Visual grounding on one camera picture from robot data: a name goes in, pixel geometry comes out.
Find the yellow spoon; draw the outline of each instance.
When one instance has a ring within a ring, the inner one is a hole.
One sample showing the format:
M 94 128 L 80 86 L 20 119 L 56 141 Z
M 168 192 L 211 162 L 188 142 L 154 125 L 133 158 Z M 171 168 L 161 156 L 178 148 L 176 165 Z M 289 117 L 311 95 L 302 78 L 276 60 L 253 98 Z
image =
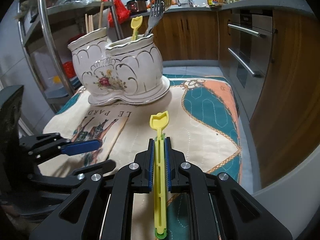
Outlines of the yellow spoon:
M 137 39 L 138 29 L 142 24 L 142 18 L 143 18 L 142 16 L 139 16 L 139 17 L 132 18 L 131 20 L 131 28 L 133 29 L 131 41 L 135 41 Z
M 158 239 L 167 236 L 167 213 L 166 213 L 166 166 L 164 156 L 164 138 L 162 130 L 169 123 L 169 113 L 153 114 L 150 117 L 150 127 L 157 130 L 157 140 L 155 141 L 154 158 L 154 216 L 155 235 Z

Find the cabinet handle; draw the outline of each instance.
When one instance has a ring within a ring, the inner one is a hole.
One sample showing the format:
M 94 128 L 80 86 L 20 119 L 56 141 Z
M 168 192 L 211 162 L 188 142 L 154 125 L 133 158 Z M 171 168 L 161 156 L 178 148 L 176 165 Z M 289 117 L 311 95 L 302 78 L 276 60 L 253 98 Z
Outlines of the cabinet handle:
M 250 73 L 253 77 L 261 77 L 259 71 L 253 71 L 232 49 L 228 48 L 230 54 L 236 58 L 236 60 L 244 66 L 244 68 Z
M 227 32 L 228 32 L 229 35 L 231 35 L 231 33 L 229 32 L 229 24 L 230 24 L 230 22 L 231 22 L 231 21 L 228 20 Z
M 228 26 L 230 28 L 233 28 L 233 29 L 236 29 L 236 30 L 239 30 L 239 31 L 242 31 L 242 32 L 245 32 L 245 33 L 249 33 L 253 36 L 256 36 L 256 37 L 265 37 L 265 35 L 261 34 L 261 33 L 258 33 L 256 31 L 253 31 L 251 29 L 248 29 L 248 28 L 244 28 L 244 27 L 241 27 L 241 26 L 238 26 L 238 25 L 233 25 L 233 24 L 228 24 Z

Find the ceramic saucer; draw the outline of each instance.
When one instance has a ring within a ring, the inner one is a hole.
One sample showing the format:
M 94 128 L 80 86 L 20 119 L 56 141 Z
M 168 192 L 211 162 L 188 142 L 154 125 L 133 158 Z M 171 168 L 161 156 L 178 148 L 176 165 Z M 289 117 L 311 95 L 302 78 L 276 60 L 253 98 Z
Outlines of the ceramic saucer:
M 93 106 L 105 106 L 105 105 L 110 105 L 116 100 L 122 100 L 129 105 L 145 105 L 145 104 L 150 104 L 161 97 L 163 97 L 168 91 L 170 87 L 170 81 L 167 77 L 162 76 L 162 88 L 156 92 L 154 95 L 146 97 L 146 98 L 139 98 L 139 99 L 132 99 L 132 98 L 127 98 L 125 95 L 115 95 L 112 96 L 110 95 L 109 99 L 105 99 L 104 101 L 97 101 L 95 97 L 90 95 L 88 97 L 88 102 L 90 105 Z

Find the floral pattern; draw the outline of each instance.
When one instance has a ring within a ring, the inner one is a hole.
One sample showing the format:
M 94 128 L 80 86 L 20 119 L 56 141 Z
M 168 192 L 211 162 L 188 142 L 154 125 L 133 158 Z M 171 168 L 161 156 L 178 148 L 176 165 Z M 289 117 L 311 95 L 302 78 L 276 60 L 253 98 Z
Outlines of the floral pattern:
M 118 76 L 112 76 L 112 70 L 108 69 L 106 73 L 103 73 L 102 71 L 100 71 L 100 73 L 101 77 L 96 76 L 98 81 L 94 82 L 94 84 L 96 84 L 101 90 L 112 89 L 125 91 L 125 89 L 127 88 L 125 82 L 122 82 L 122 80 L 119 79 Z

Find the wooden cabinet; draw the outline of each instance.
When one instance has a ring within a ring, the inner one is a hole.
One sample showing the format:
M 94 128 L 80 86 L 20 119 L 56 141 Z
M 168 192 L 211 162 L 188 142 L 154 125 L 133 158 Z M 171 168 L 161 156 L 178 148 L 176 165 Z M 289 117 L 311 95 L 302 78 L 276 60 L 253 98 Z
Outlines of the wooden cabinet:
M 273 11 L 272 60 L 250 120 L 262 187 L 292 171 L 320 143 L 320 23 Z
M 231 22 L 231 10 L 220 11 L 218 13 L 218 18 L 220 35 L 219 62 L 224 70 L 224 73 L 229 75 L 229 61 L 231 55 L 228 51 L 228 48 L 231 46 L 231 33 L 228 23 Z
M 139 33 L 148 26 L 143 18 Z M 121 25 L 124 37 L 132 35 L 130 21 Z M 154 42 L 163 60 L 218 60 L 217 13 L 210 11 L 167 12 L 153 29 Z

